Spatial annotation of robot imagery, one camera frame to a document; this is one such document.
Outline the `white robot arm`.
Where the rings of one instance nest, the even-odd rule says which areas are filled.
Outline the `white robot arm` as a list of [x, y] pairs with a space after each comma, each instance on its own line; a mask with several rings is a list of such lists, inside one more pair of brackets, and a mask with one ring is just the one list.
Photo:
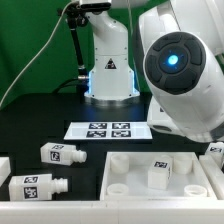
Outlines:
[[[106, 104], [128, 97], [124, 31], [107, 10], [121, 0], [80, 0], [94, 35], [95, 66], [86, 99]], [[196, 142], [224, 141], [224, 0], [167, 0], [145, 13], [133, 32], [134, 60], [152, 93], [147, 123]]]

